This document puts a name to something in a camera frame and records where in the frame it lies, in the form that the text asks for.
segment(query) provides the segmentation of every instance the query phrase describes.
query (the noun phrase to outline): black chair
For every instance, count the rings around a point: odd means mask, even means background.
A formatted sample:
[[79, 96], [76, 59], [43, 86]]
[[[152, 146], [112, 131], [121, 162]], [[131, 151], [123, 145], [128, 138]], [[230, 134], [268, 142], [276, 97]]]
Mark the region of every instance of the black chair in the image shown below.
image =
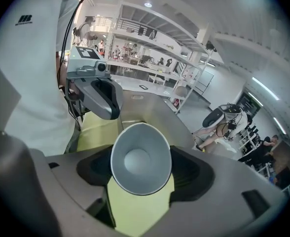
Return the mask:
[[170, 66], [170, 64], [172, 64], [172, 62], [173, 62], [173, 60], [172, 60], [172, 59], [168, 59], [168, 60], [167, 60], [166, 67], [169, 67], [169, 66]]

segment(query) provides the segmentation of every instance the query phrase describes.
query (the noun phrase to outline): wire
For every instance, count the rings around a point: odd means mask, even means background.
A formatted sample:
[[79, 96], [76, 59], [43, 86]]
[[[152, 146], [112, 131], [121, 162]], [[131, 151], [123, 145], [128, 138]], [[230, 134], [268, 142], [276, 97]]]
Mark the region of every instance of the wire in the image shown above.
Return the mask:
[[[77, 7], [75, 8], [72, 16], [71, 16], [71, 19], [69, 21], [69, 23], [67, 24], [67, 27], [66, 27], [66, 31], [65, 31], [65, 35], [64, 35], [64, 39], [63, 39], [63, 44], [62, 44], [62, 50], [61, 50], [61, 57], [60, 57], [60, 67], [57, 71], [57, 84], [58, 86], [60, 85], [60, 77], [61, 77], [61, 67], [62, 67], [62, 64], [63, 64], [63, 61], [64, 61], [64, 57], [65, 57], [65, 48], [66, 48], [66, 43], [67, 43], [67, 38], [68, 38], [68, 35], [69, 35], [69, 32], [70, 32], [70, 29], [71, 29], [71, 26], [72, 26], [72, 23], [73, 23], [73, 20], [76, 16], [76, 13], [77, 13], [77, 10], [79, 8], [79, 6], [82, 4], [84, 0], [80, 0]], [[72, 105], [72, 102], [70, 101], [70, 105], [71, 105], [71, 110], [70, 110], [70, 106], [68, 108], [68, 112], [70, 113], [70, 115], [73, 117], [73, 119], [76, 120], [77, 124], [78, 124], [78, 127], [79, 127], [79, 130], [80, 130], [80, 125], [79, 125], [79, 121], [74, 113], [74, 110], [73, 110], [73, 105]]]
[[[241, 114], [241, 117], [240, 117], [239, 121], [237, 122], [236, 126], [239, 124], [240, 120], [241, 120], [242, 117], [243, 117], [243, 113], [242, 113], [242, 111], [240, 112], [240, 114]], [[227, 123], [223, 123], [224, 126], [223, 126], [222, 131], [221, 131], [222, 134], [223, 134], [223, 130], [224, 130], [224, 128], [226, 127], [226, 125], [228, 125], [229, 123], [231, 123], [233, 120], [235, 120], [235, 119], [232, 119], [232, 120], [230, 120], [230, 121], [227, 122]], [[219, 136], [219, 135], [218, 135], [218, 129], [217, 129], [217, 128], [216, 128], [216, 135], [217, 135], [219, 138], [224, 138], [224, 140], [227, 140], [227, 139], [225, 139], [225, 135], [224, 135], [224, 134], [223, 134], [223, 136]]]
[[58, 69], [58, 72], [57, 72], [57, 82], [58, 84], [60, 83], [60, 77], [61, 77], [61, 66], [63, 64], [63, 61], [64, 61], [64, 57], [65, 57], [65, 48], [66, 48], [66, 43], [67, 43], [67, 38], [68, 38], [68, 35], [69, 35], [69, 32], [70, 32], [70, 29], [71, 29], [71, 26], [72, 26], [72, 23], [73, 23], [73, 20], [76, 16], [76, 13], [77, 13], [77, 10], [79, 8], [79, 6], [82, 4], [84, 0], [80, 0], [77, 7], [75, 8], [72, 16], [71, 16], [71, 19], [66, 27], [66, 31], [65, 31], [65, 35], [64, 35], [64, 40], [63, 40], [63, 44], [62, 44], [62, 51], [61, 51], [61, 57], [60, 57], [60, 67]]

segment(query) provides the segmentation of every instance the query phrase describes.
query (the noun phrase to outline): person sitting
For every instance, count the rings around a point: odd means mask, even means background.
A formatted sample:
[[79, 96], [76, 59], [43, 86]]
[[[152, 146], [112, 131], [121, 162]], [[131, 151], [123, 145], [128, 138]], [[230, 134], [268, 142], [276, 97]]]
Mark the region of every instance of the person sitting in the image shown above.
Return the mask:
[[197, 136], [200, 136], [202, 134], [207, 134], [212, 131], [215, 131], [214, 134], [207, 138], [205, 142], [203, 142], [200, 145], [197, 145], [196, 148], [200, 151], [205, 152], [204, 147], [211, 144], [218, 138], [226, 137], [226, 135], [229, 133], [229, 140], [233, 140], [237, 133], [245, 129], [247, 125], [251, 125], [253, 122], [253, 119], [250, 115], [246, 114], [244, 111], [241, 111], [237, 117], [235, 118], [236, 121], [236, 128], [234, 130], [229, 131], [228, 123], [229, 121], [226, 120], [226, 118], [223, 118], [217, 125], [212, 126], [210, 128], [201, 129], [197, 132]]
[[159, 64], [164, 65], [164, 58], [163, 57], [161, 57], [160, 61], [157, 63], [157, 65], [159, 65]]
[[260, 146], [253, 150], [251, 153], [247, 154], [244, 157], [241, 157], [238, 161], [246, 162], [248, 166], [259, 164], [259, 163], [268, 163], [273, 160], [273, 152], [271, 149], [277, 144], [279, 137], [274, 135], [272, 139], [270, 137], [265, 137], [261, 141]]

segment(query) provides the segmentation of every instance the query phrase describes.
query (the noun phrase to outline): metal shelving unit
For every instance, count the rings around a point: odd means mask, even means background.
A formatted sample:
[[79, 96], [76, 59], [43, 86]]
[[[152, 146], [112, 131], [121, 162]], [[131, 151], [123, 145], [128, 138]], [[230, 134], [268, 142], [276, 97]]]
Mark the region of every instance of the metal shelving unit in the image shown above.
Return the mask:
[[[148, 27], [148, 28], [157, 30], [158, 32], [161, 32], [165, 34], [166, 36], [174, 39], [180, 46], [185, 46], [191, 51], [197, 51], [197, 52], [202, 52], [202, 53], [207, 54], [208, 59], [205, 63], [195, 64], [194, 62], [185, 58], [181, 54], [174, 52], [171, 48], [168, 48], [163, 43], [159, 43], [157, 41], [151, 40], [147, 36], [140, 36], [138, 35], [137, 32], [129, 33], [127, 31], [124, 31], [123, 29], [120, 29], [119, 27], [120, 23], [122, 24], [123, 21], [131, 22], [133, 24], [139, 24], [139, 26]], [[124, 1], [120, 3], [119, 9], [116, 12], [113, 18], [112, 24], [110, 26], [110, 31], [108, 35], [108, 41], [107, 41], [108, 45], [106, 47], [106, 53], [105, 53], [105, 59], [109, 61], [108, 70], [109, 70], [110, 65], [116, 64], [116, 62], [114, 63], [110, 59], [110, 54], [112, 54], [112, 49], [113, 49], [114, 41], [116, 38], [134, 42], [136, 44], [140, 44], [144, 47], [154, 49], [158, 52], [166, 54], [167, 56], [172, 57], [176, 61], [185, 64], [186, 65], [185, 70], [192, 67], [198, 69], [199, 72], [197, 76], [195, 77], [195, 80], [193, 81], [193, 83], [187, 82], [182, 78], [183, 72], [185, 71], [183, 70], [180, 74], [179, 80], [176, 82], [176, 85], [173, 89], [171, 87], [166, 87], [164, 85], [158, 85], [155, 83], [146, 84], [146, 86], [148, 87], [148, 90], [146, 92], [156, 93], [157, 95], [161, 95], [164, 97], [167, 96], [168, 97], [168, 99], [166, 100], [167, 105], [175, 113], [178, 113], [180, 108], [184, 105], [184, 103], [190, 96], [191, 92], [195, 88], [196, 84], [198, 83], [198, 79], [203, 73], [210, 59], [210, 54], [207, 52], [206, 48], [201, 43], [199, 43], [199, 41], [188, 30], [186, 30], [183, 26], [181, 26], [177, 22], [174, 22], [168, 17], [158, 12], [155, 12], [154, 10], [151, 10], [147, 7], [139, 6], [139, 5], [124, 2]], [[130, 64], [126, 64], [124, 67], [130, 68], [131, 66]], [[189, 85], [191, 87], [186, 97], [179, 97], [175, 93], [175, 89], [180, 81], [184, 81], [184, 84]], [[120, 82], [123, 89], [133, 88], [133, 90], [138, 90], [141, 92], [144, 91], [142, 90], [142, 88], [136, 87], [136, 86], [138, 83], [145, 82], [145, 81], [142, 81], [139, 79], [133, 79], [133, 78], [129, 78], [128, 80], [124, 80], [123, 78], [120, 78]], [[125, 83], [130, 83], [133, 86], [123, 85]], [[170, 101], [170, 99], [172, 98], [177, 98], [180, 100], [178, 108], [175, 108], [173, 106], [173, 103]]]

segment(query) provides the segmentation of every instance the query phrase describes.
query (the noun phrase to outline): fire extinguisher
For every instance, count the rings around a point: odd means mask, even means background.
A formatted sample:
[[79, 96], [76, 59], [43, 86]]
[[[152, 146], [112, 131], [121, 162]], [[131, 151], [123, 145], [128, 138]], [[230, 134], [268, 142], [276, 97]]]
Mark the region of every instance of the fire extinguisher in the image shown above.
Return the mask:
[[176, 107], [176, 108], [178, 109], [178, 106], [179, 106], [179, 99], [176, 98], [176, 99], [174, 100], [174, 107]]

